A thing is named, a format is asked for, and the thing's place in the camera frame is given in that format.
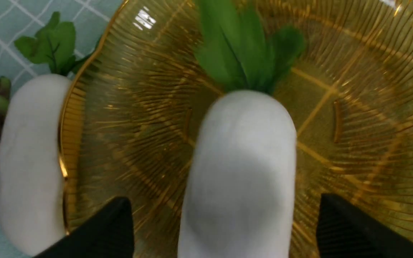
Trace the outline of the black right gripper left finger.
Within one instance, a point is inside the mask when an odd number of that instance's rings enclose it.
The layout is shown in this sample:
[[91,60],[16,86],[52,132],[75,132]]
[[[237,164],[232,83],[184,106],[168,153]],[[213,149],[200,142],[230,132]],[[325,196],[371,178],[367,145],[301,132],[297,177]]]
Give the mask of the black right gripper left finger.
[[131,202],[115,197],[68,236],[37,258],[132,258],[135,250]]

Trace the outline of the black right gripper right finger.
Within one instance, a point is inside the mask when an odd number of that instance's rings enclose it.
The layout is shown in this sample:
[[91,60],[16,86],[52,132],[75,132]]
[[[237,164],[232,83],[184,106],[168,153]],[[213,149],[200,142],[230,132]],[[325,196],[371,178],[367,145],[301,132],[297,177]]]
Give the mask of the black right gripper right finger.
[[322,258],[413,258],[413,242],[333,193],[320,199],[316,241]]

